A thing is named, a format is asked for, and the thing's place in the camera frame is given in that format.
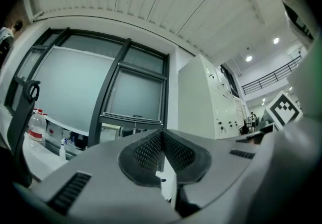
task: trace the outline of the window frame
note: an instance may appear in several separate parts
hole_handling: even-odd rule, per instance
[[[52,35],[58,34],[58,36],[49,44],[43,45],[43,43]],[[87,31],[87,30],[78,30],[78,29],[51,29],[48,28],[31,46],[28,50],[26,55],[23,57],[22,61],[20,62],[18,68],[15,71],[15,74],[12,78],[11,84],[9,86],[9,90],[6,95],[5,99],[5,106],[6,108],[14,114],[15,110],[13,110],[12,105],[14,101],[15,94],[17,92],[18,86],[23,86],[26,81],[31,80],[36,73],[38,67],[41,65],[42,61],[45,59],[46,55],[50,52],[53,46],[62,46],[63,43],[71,36],[71,35],[81,35],[87,36],[91,38],[97,39],[104,39],[111,42],[121,42],[122,47],[117,53],[114,61],[104,79],[104,82],[101,86],[99,95],[97,97],[96,104],[94,106],[92,119],[90,123],[90,131],[89,131],[89,139],[88,139],[88,147],[94,146],[100,142],[100,135],[101,135],[101,127],[102,123],[114,123],[121,126],[127,127],[138,127],[144,129],[160,129],[167,127],[167,115],[168,115],[168,98],[169,98],[169,72],[170,72],[170,55],[163,54],[157,50],[149,48],[145,45],[139,44],[137,42],[132,41],[129,38],[121,38],[114,35]],[[128,52],[129,48],[133,46],[138,49],[142,49],[145,53],[152,54],[157,57],[161,57],[164,60],[163,63],[163,73],[157,73],[127,62],[124,62],[124,58],[126,53]],[[28,58],[30,53],[32,53],[32,49],[42,50],[42,54],[35,62],[34,66],[32,67],[28,77],[26,80],[21,79],[18,77],[18,73],[21,70],[25,60]],[[134,118],[123,116],[117,116],[117,119],[111,119],[106,117],[103,112],[107,105],[107,100],[110,96],[111,88],[113,87],[115,78],[118,72],[123,69],[129,69],[131,71],[138,72],[147,77],[157,78],[163,81],[162,90],[161,90],[161,98],[160,98],[160,119],[146,121],[144,119]]]

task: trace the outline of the black mesh vent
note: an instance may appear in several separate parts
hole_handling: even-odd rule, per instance
[[[188,167],[195,160],[196,155],[193,150],[172,139],[166,133],[164,133],[163,141],[165,155],[176,173]]]
[[[134,151],[134,158],[142,168],[156,170],[161,148],[162,133],[139,146]]]
[[[229,153],[246,159],[252,159],[255,156],[253,153],[247,153],[235,149],[232,149]]]
[[[59,190],[48,205],[61,214],[66,214],[92,176],[77,172]]]
[[[137,185],[160,187],[155,172],[163,153],[177,174],[178,184],[198,182],[211,165],[210,153],[204,148],[169,130],[156,130],[126,146],[119,155],[119,166]]]

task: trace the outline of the plastic bottle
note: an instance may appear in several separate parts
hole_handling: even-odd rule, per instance
[[[62,160],[66,160],[66,151],[65,151],[64,142],[65,142],[65,139],[62,139],[60,143],[60,149],[59,149],[59,157]]]
[[[43,116],[41,109],[39,109],[36,114],[31,116],[28,126],[29,137],[45,147],[45,133],[47,122],[45,117]]]

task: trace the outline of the ceiling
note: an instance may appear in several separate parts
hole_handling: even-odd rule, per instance
[[[36,19],[99,16],[129,23],[173,41],[192,54],[203,53],[215,65],[235,58],[245,69],[274,50],[275,35],[288,43],[281,0],[30,0]]]
[[[259,107],[262,105],[263,103],[263,99],[265,98],[265,105],[268,105],[272,100],[275,99],[275,97],[281,92],[281,91],[284,91],[285,93],[287,93],[288,95],[294,95],[294,92],[291,90],[289,91],[289,88],[290,88],[290,85],[287,85],[285,87],[283,87],[282,89],[279,89],[279,90],[275,90],[271,93],[268,93],[264,96],[261,96],[261,97],[258,97],[256,99],[253,99],[253,100],[250,100],[250,101],[247,101],[247,105],[249,107],[249,109],[253,109],[255,107]]]

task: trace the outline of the railing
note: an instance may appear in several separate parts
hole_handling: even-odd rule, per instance
[[[302,60],[302,57],[299,56],[296,59],[292,60],[288,64],[280,67],[279,69],[275,70],[267,74],[266,76],[259,78],[256,81],[253,81],[247,85],[242,86],[242,89],[246,94],[258,91],[268,85],[278,82],[279,80],[287,77],[291,74],[291,72],[297,68],[298,63]]]

